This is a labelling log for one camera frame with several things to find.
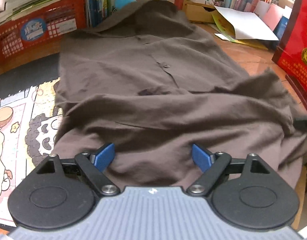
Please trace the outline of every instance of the brown fabric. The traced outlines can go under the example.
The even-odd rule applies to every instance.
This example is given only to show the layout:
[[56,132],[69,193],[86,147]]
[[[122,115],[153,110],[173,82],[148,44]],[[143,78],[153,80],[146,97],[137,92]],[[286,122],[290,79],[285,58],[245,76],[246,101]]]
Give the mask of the brown fabric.
[[259,154],[295,186],[307,134],[270,70],[250,77],[165,1],[140,1],[62,42],[54,152],[62,158],[113,142],[106,175],[125,185],[193,183],[192,143],[236,158]]

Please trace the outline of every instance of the red plastic basket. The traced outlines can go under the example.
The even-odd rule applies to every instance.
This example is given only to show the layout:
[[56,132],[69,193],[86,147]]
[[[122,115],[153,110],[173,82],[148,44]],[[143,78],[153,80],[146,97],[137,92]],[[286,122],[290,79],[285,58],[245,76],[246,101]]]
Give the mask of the red plastic basket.
[[61,0],[0,26],[0,64],[86,27],[85,0]]

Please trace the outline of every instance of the cartoon face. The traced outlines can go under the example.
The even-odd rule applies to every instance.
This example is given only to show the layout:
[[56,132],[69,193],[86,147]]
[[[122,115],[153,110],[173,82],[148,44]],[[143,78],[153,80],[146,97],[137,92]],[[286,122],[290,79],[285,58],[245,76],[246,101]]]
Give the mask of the cartoon face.
[[40,143],[39,152],[41,155],[50,154],[54,148],[55,135],[62,121],[62,116],[57,115],[42,121],[41,126],[37,128],[39,135],[36,140]]

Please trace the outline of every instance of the blue circular label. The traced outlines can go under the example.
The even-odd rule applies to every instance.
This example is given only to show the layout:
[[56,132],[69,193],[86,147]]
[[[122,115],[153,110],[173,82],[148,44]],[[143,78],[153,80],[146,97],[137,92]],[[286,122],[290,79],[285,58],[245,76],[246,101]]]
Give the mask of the blue circular label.
[[21,38],[24,41],[39,39],[47,30],[45,21],[41,18],[33,19],[24,24],[20,30]]

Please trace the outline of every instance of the wooden table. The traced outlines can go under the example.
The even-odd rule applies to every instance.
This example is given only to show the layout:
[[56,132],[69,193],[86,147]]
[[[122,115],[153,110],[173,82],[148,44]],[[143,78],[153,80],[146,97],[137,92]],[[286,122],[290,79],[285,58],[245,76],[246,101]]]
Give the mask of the wooden table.
[[[197,24],[197,25],[205,29],[209,33],[216,33],[216,31],[208,25],[205,24]],[[215,41],[233,60],[235,60],[250,75],[259,74],[263,72],[266,68],[268,67],[271,68],[279,76],[284,87],[289,91],[289,93],[292,95],[295,101],[299,104],[300,109],[303,110],[304,113],[307,113],[299,97],[297,96],[297,94],[295,93],[289,82],[286,80],[285,78],[286,72],[271,61],[273,55],[272,51],[251,48],[246,45],[231,43],[229,41],[223,41],[216,36],[215,36]],[[60,41],[52,41],[46,44],[45,46],[32,48],[23,55],[15,57],[12,61],[0,65],[0,75],[10,69],[28,63],[29,61],[58,53],[59,50],[60,50]],[[299,218],[304,200],[305,171],[302,172],[301,178],[303,179],[302,180],[300,179],[298,181],[296,187],[296,191],[301,200],[300,209],[295,220],[298,221],[297,223],[299,223]]]

